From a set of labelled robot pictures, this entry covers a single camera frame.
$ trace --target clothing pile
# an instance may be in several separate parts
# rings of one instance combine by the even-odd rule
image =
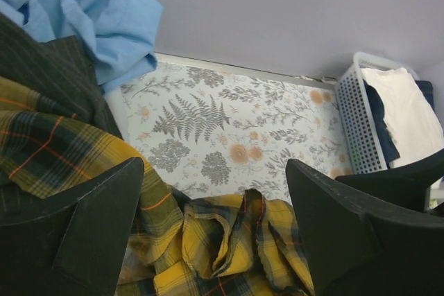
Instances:
[[[364,68],[361,72],[389,168],[420,161],[444,148],[430,82],[415,80],[402,67],[390,71]]]
[[[120,139],[94,73],[77,37],[38,43],[0,15],[0,218],[140,157],[128,246],[142,269],[122,269],[118,295],[313,295],[293,208],[165,184]]]
[[[0,12],[38,42],[75,35],[105,93],[156,67],[156,0],[0,0]]]

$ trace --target white cloth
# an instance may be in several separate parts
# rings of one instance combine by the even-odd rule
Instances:
[[[405,68],[362,69],[362,74],[384,104],[384,122],[400,154],[391,162],[392,168],[419,161],[444,148],[439,120]],[[440,182],[432,188],[438,188]]]

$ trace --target tartan flannel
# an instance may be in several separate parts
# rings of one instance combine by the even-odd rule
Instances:
[[[120,285],[118,295],[314,294],[290,205],[266,200],[256,190],[191,200],[119,138],[5,78],[0,78],[0,152],[9,186],[40,200],[130,157],[144,160],[128,244],[144,264],[145,279]],[[0,195],[4,211],[24,204],[8,191]]]
[[[121,138],[97,85],[94,63],[76,36],[39,43],[0,12],[0,76],[72,110],[77,120]]]

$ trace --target orange flower print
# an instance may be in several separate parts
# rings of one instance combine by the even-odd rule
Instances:
[[[147,139],[147,138],[150,138],[150,137],[151,137],[151,136],[150,136],[149,133],[142,132],[141,134],[139,134],[139,135],[137,136],[137,139],[136,139],[136,140],[143,141],[143,140],[145,140],[145,139]]]
[[[219,74],[221,74],[222,76],[232,76],[232,75],[233,75],[233,73],[230,73],[230,72],[222,72],[222,71],[220,71]]]
[[[253,139],[253,140],[258,140],[259,139],[259,135],[258,135],[258,133],[256,131],[252,131],[250,133],[250,138]]]
[[[228,139],[224,134],[220,134],[218,139],[224,146],[228,144]]]
[[[231,146],[230,156],[234,163],[245,164],[248,162],[248,153],[246,148],[238,143]]]
[[[316,117],[315,119],[314,119],[314,123],[318,126],[318,128],[321,126],[321,124],[322,124],[322,121],[319,119],[319,117]]]
[[[316,90],[312,90],[310,92],[310,99],[313,101],[314,104],[317,105],[321,105],[323,102],[321,93]]]
[[[150,118],[150,110],[147,107],[140,107],[137,114],[142,117],[140,123],[143,123]]]
[[[333,179],[335,179],[335,178],[338,177],[338,176],[342,176],[342,172],[341,172],[338,168],[333,168],[333,169],[330,171],[330,177],[333,178]]]
[[[255,161],[260,161],[264,157],[264,153],[260,147],[252,147],[248,151],[248,156],[254,159]]]
[[[350,168],[345,168],[344,169],[344,175],[352,175],[353,174],[353,170]]]
[[[322,98],[324,99],[325,102],[331,102],[332,101],[332,95],[330,95],[330,93],[325,92],[322,94]]]

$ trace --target fern print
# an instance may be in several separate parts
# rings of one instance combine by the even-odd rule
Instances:
[[[208,105],[203,99],[196,95],[190,94],[194,102],[189,102],[175,95],[177,103],[169,101],[171,111],[165,106],[162,107],[164,116],[159,116],[155,122],[153,131],[163,132],[172,137],[177,135],[179,139],[182,136],[188,141],[192,132],[194,132],[194,141],[198,143],[199,137],[203,135],[206,141],[210,140],[210,136],[218,128],[224,130],[225,123],[230,124],[223,104],[217,107],[216,101],[210,95],[211,103]]]

